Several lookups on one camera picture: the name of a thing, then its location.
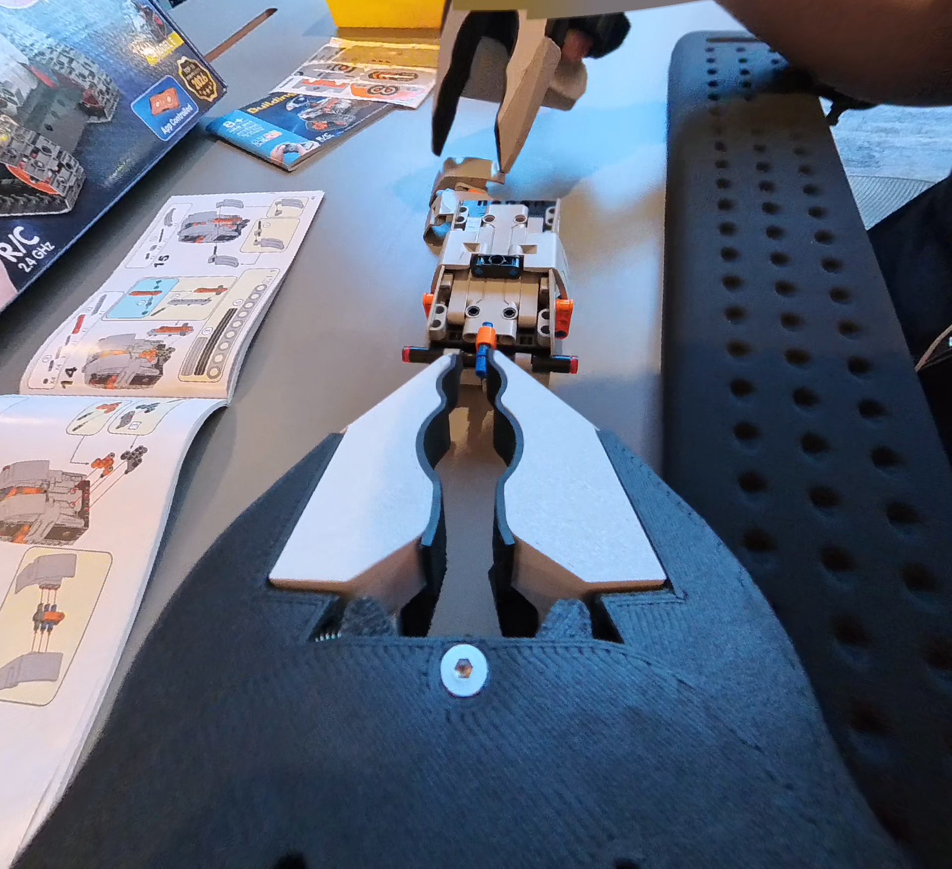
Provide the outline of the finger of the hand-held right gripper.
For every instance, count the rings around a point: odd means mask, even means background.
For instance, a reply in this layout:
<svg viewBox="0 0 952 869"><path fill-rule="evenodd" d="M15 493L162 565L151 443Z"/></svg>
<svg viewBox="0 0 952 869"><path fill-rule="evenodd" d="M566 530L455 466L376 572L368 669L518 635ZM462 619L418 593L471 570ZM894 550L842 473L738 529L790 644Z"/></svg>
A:
<svg viewBox="0 0 952 869"><path fill-rule="evenodd" d="M496 117L499 168L509 173L530 133L562 57L546 19L530 19L525 10L497 10L493 22L511 37L506 85Z"/></svg>
<svg viewBox="0 0 952 869"><path fill-rule="evenodd" d="M447 8L440 35L432 114L432 151L441 154L461 97L499 104L518 34L516 10Z"/></svg>

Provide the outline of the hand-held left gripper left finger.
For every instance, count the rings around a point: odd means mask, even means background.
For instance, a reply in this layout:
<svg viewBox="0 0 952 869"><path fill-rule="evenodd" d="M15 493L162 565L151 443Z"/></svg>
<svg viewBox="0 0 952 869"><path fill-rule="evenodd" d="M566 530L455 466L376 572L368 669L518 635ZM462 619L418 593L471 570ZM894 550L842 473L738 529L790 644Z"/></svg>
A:
<svg viewBox="0 0 952 869"><path fill-rule="evenodd" d="M450 445L461 372L461 355L440 357L332 439L272 584L373 598L404 634L427 634L446 573L435 466Z"/></svg>

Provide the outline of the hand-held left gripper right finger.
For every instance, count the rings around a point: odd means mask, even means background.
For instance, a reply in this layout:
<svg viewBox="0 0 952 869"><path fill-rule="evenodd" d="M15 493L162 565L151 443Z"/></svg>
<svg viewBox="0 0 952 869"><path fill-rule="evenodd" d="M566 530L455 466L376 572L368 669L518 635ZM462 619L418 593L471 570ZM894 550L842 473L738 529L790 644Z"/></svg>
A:
<svg viewBox="0 0 952 869"><path fill-rule="evenodd" d="M495 498L489 572L500 629L533 637L559 600L657 590L666 574L599 430L499 352L486 357Z"/></svg>

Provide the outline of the grey curved block piece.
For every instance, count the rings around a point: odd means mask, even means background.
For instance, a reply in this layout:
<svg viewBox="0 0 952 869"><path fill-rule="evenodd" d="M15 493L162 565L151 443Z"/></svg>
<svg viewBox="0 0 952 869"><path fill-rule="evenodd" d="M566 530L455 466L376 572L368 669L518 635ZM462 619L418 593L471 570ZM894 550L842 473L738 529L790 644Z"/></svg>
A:
<svg viewBox="0 0 952 869"><path fill-rule="evenodd" d="M435 179L423 238L428 244L442 244L463 201L486 201L491 185L502 185L506 173L498 164L481 158L447 158Z"/></svg>

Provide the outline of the grey toy robot assembly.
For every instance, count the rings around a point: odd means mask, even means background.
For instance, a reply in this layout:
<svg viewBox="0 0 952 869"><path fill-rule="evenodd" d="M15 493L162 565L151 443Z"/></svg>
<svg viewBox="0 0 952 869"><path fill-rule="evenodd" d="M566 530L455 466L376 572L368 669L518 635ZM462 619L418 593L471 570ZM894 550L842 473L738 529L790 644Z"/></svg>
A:
<svg viewBox="0 0 952 869"><path fill-rule="evenodd" d="M427 230L442 237L429 292L424 347L407 347L406 363L432 363L458 350L485 375L490 349L530 357L534 372L575 374L561 352L574 302L559 237L558 200L495 201L475 191L439 191Z"/></svg>

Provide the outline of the person's right forearm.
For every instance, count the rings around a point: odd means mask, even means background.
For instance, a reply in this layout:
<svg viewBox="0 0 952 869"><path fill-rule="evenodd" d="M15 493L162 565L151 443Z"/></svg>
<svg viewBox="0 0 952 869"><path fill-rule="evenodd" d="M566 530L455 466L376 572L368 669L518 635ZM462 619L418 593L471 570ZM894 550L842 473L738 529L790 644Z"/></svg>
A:
<svg viewBox="0 0 952 869"><path fill-rule="evenodd" d="M855 99L951 102L951 0L717 0L789 62Z"/></svg>

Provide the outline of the colourful sticker sheet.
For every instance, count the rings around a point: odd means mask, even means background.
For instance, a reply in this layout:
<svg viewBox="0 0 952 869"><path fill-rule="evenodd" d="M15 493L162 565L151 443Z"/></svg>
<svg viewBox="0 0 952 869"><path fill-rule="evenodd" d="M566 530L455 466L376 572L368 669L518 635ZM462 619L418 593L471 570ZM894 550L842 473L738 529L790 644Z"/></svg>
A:
<svg viewBox="0 0 952 869"><path fill-rule="evenodd" d="M438 47L331 38L274 91L417 109L436 81Z"/></svg>

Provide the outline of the blue closed booklet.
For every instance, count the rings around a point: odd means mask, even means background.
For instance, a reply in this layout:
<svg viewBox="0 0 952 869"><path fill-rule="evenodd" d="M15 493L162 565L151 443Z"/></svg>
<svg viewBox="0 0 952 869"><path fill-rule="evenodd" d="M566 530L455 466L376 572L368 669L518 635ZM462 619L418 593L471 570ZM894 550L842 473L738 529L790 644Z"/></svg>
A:
<svg viewBox="0 0 952 869"><path fill-rule="evenodd" d="M272 92L213 119L208 131L286 172L293 172L319 149L390 110L391 105L370 101Z"/></svg>

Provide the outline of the open instruction booklet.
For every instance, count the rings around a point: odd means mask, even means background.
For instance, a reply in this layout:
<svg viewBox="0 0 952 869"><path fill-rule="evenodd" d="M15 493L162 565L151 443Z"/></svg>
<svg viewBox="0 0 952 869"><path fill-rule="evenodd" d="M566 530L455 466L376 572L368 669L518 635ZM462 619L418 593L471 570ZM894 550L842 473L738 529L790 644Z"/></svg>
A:
<svg viewBox="0 0 952 869"><path fill-rule="evenodd" d="M1 858L54 805L317 190L176 196L1 405Z"/></svg>

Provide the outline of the blue robot kit box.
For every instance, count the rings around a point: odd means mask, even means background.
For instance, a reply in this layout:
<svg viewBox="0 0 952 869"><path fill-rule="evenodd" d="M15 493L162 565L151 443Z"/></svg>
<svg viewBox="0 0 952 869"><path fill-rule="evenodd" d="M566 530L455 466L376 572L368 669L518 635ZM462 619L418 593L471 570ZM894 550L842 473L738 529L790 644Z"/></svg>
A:
<svg viewBox="0 0 952 869"><path fill-rule="evenodd" d="M156 0L1 0L1 306L224 91Z"/></svg>

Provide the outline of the person's dark clothing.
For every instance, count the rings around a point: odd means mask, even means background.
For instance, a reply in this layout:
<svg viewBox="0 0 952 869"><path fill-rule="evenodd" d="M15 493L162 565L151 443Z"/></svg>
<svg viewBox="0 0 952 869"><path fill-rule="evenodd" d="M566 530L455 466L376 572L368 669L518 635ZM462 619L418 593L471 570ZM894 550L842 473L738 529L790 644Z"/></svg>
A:
<svg viewBox="0 0 952 869"><path fill-rule="evenodd" d="M874 225L868 237L918 361L951 323L951 178Z"/></svg>

